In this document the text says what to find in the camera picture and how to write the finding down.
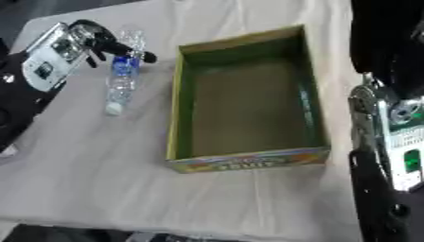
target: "white plastic bottle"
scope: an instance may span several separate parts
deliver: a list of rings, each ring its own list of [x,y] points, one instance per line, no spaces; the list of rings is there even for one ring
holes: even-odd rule
[[[131,100],[132,92],[140,82],[140,64],[145,51],[143,32],[137,26],[121,27],[118,40],[134,51],[130,57],[115,56],[112,61],[106,101],[106,113],[110,115],[120,115]]]

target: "white tablecloth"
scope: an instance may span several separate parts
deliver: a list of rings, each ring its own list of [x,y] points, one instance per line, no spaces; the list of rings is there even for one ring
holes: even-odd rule
[[[0,166],[0,219],[248,241],[360,241],[347,153],[348,0],[150,0],[30,21],[14,50],[55,23],[136,23],[161,60],[120,117],[103,114],[110,63],[81,68]],[[305,24],[332,143],[327,166],[181,175],[165,167],[176,46]]]

